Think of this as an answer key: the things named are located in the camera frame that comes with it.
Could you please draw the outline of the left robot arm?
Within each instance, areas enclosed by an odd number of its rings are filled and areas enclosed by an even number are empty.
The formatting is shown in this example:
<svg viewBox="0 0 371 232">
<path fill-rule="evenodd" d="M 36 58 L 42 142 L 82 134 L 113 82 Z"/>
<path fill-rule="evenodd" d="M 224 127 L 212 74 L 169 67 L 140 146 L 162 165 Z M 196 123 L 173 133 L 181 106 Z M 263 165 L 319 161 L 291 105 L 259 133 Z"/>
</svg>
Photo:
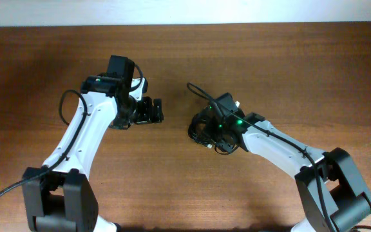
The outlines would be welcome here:
<svg viewBox="0 0 371 232">
<path fill-rule="evenodd" d="M 161 123 L 161 99 L 146 97 L 148 82 L 134 78 L 139 67 L 112 55 L 106 72 L 89 76 L 77 96 L 79 105 L 65 134 L 40 168 L 23 174 L 23 197 L 30 231 L 118 232 L 120 226 L 99 215 L 89 176 L 107 129 Z"/>
</svg>

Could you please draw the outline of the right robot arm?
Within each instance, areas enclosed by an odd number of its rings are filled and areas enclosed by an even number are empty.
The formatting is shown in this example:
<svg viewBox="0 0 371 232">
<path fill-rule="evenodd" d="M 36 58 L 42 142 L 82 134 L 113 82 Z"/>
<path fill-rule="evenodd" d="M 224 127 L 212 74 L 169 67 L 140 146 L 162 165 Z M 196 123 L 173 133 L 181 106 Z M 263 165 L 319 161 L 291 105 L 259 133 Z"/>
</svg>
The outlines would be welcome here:
<svg viewBox="0 0 371 232">
<path fill-rule="evenodd" d="M 292 231 L 351 231 L 371 215 L 371 191 L 350 154 L 308 146 L 256 113 L 244 114 L 230 93 L 209 101 L 202 135 L 225 154 L 259 155 L 295 180 L 305 218 Z"/>
</svg>

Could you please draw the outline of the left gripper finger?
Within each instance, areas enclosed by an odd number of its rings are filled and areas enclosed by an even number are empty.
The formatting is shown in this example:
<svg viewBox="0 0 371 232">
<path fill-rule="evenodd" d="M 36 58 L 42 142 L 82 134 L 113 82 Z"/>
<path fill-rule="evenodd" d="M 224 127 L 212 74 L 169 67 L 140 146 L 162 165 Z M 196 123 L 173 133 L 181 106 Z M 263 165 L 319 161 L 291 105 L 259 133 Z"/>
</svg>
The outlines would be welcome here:
<svg viewBox="0 0 371 232">
<path fill-rule="evenodd" d="M 164 114 L 162 111 L 162 99 L 153 100 L 153 123 L 160 123 L 164 120 Z"/>
<path fill-rule="evenodd" d="M 143 97 L 142 103 L 143 103 L 142 121 L 144 123 L 152 123 L 155 119 L 153 100 L 151 97 Z"/>
</svg>

